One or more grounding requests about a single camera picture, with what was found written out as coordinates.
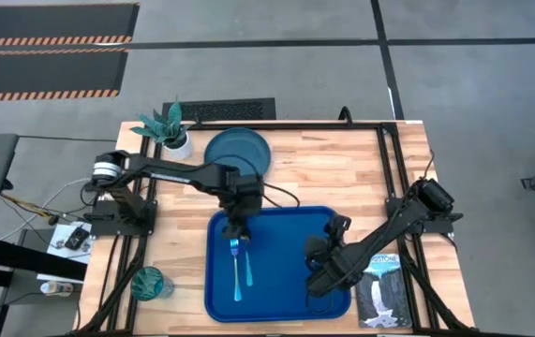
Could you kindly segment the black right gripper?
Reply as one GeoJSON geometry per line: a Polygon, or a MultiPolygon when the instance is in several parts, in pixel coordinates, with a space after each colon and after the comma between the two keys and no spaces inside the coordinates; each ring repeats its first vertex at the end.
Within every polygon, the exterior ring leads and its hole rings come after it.
{"type": "Polygon", "coordinates": [[[333,258],[334,251],[343,246],[345,233],[348,231],[351,219],[345,215],[335,215],[329,219],[324,231],[328,237],[310,236],[304,245],[305,265],[315,275],[333,258]]]}

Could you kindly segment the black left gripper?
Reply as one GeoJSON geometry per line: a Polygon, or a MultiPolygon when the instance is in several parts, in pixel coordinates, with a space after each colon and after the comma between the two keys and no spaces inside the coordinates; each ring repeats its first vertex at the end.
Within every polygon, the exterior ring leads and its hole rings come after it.
{"type": "Polygon", "coordinates": [[[244,203],[230,203],[224,206],[223,211],[227,215],[227,224],[222,230],[222,238],[236,240],[237,237],[241,237],[249,242],[251,233],[247,226],[247,218],[255,214],[255,208],[244,203]]]}

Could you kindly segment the iridescent blue metal spoon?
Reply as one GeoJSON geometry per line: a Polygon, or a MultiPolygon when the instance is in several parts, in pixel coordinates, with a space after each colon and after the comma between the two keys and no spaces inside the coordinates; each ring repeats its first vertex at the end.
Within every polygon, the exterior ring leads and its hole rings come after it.
{"type": "Polygon", "coordinates": [[[251,261],[249,256],[249,240],[243,240],[245,249],[245,281],[248,287],[254,285],[251,261]]]}

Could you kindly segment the teal round plate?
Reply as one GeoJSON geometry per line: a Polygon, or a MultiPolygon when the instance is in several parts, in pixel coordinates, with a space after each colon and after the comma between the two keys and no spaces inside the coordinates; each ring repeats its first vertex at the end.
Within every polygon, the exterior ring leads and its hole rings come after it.
{"type": "Polygon", "coordinates": [[[226,129],[213,137],[205,148],[205,164],[236,167],[241,175],[264,176],[272,162],[271,149],[259,133],[242,127],[226,129]]]}

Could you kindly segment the teal transparent cup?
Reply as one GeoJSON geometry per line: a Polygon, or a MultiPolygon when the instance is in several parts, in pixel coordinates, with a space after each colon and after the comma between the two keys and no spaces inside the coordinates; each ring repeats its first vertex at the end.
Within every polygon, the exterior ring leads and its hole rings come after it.
{"type": "Polygon", "coordinates": [[[142,267],[132,277],[130,291],[136,300],[166,299],[174,291],[172,280],[155,267],[142,267]]]}

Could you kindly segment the blue plastic tray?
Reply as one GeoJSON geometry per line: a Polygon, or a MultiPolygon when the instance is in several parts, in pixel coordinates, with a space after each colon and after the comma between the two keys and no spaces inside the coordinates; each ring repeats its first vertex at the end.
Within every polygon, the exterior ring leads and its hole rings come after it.
{"type": "Polygon", "coordinates": [[[309,297],[305,279],[304,245],[310,236],[324,238],[324,226],[334,211],[323,206],[263,209],[247,223],[251,232],[249,256],[254,285],[245,281],[245,249],[240,244],[238,272],[242,300],[234,300],[230,241],[222,238],[227,216],[217,212],[208,223],[204,304],[221,323],[332,319],[350,307],[351,293],[335,290],[309,297]]]}

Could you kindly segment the waterfall cover book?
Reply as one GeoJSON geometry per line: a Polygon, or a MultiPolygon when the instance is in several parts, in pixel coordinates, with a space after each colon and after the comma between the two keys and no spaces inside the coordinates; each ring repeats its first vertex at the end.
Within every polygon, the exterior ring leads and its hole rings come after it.
{"type": "Polygon", "coordinates": [[[361,281],[355,286],[355,294],[361,328],[412,326],[398,254],[373,256],[361,281]]]}

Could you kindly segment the white plant pot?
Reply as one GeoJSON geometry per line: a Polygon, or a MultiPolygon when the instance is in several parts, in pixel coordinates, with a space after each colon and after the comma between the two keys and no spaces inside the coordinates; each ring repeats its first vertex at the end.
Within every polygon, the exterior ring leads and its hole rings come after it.
{"type": "Polygon", "coordinates": [[[167,153],[167,158],[173,161],[187,159],[193,153],[193,144],[192,144],[191,136],[189,135],[188,132],[186,132],[185,142],[180,147],[170,148],[169,146],[165,144],[163,144],[162,147],[167,153]]]}

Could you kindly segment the black floor vent grate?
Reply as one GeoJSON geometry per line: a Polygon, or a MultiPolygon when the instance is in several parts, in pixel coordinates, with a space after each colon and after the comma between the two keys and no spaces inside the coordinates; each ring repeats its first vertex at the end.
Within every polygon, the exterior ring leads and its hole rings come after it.
{"type": "Polygon", "coordinates": [[[275,99],[246,98],[181,102],[183,121],[275,120],[275,99]]]}

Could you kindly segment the green snake plant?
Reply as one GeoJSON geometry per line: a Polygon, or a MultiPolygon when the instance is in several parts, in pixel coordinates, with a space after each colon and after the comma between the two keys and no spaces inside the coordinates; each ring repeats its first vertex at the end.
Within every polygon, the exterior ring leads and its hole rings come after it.
{"type": "Polygon", "coordinates": [[[135,134],[152,139],[155,143],[160,143],[170,149],[181,148],[185,145],[189,125],[182,125],[183,112],[178,100],[171,105],[166,117],[157,110],[153,110],[152,117],[139,114],[139,119],[143,126],[130,128],[130,131],[135,134]]]}

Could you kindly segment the small black device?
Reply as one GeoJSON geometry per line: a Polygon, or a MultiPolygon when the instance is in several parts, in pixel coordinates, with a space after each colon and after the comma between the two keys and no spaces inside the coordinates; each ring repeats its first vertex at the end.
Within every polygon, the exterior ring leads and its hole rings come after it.
{"type": "Polygon", "coordinates": [[[82,226],[76,227],[69,237],[65,240],[64,246],[72,251],[79,250],[89,238],[90,232],[82,226]]]}

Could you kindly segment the white paper sheet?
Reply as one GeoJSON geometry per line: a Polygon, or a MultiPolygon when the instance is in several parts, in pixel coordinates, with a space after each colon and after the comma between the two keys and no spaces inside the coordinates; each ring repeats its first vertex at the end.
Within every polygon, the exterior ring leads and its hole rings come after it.
{"type": "Polygon", "coordinates": [[[51,256],[50,262],[58,262],[58,266],[45,267],[43,269],[44,272],[37,274],[37,279],[82,284],[85,267],[90,261],[94,245],[91,225],[84,222],[75,222],[70,225],[59,224],[51,229],[40,230],[39,234],[45,241],[42,244],[43,252],[51,256]],[[73,230],[79,226],[88,230],[90,236],[79,250],[69,250],[64,246],[64,242],[73,230]]]}

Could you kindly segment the clear plastic bottle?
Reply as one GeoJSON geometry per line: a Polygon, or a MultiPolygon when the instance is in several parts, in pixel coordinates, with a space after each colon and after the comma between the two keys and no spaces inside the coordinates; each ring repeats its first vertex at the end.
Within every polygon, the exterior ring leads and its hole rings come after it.
{"type": "Polygon", "coordinates": [[[74,285],[66,282],[47,281],[40,286],[45,296],[69,297],[74,292],[74,285]]]}

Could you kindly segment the black hazard-striped floor mat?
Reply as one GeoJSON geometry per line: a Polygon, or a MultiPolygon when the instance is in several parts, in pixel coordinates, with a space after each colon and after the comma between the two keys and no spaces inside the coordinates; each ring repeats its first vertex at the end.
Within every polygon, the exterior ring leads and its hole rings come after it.
{"type": "Polygon", "coordinates": [[[0,101],[116,97],[124,49],[2,51],[0,101]]]}
{"type": "Polygon", "coordinates": [[[139,10],[138,3],[0,6],[0,46],[128,42],[139,10]]]}

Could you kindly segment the black aluminium table frame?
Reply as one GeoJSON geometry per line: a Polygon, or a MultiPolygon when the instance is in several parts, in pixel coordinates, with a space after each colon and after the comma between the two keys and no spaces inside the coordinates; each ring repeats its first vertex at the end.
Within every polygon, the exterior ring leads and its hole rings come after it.
{"type": "MultiPolygon", "coordinates": [[[[434,177],[424,125],[419,121],[255,122],[269,143],[272,164],[266,180],[271,202],[327,206],[351,219],[348,241],[369,234],[386,218],[385,201],[399,196],[420,176],[434,177]]],[[[95,241],[80,299],[80,328],[87,330],[139,245],[143,262],[165,272],[174,294],[138,302],[123,293],[97,328],[103,337],[235,335],[358,337],[363,329],[350,307],[336,319],[265,323],[220,323],[204,307],[207,223],[216,198],[178,183],[144,180],[133,189],[157,200],[154,233],[145,239],[104,237],[95,241]]]]}

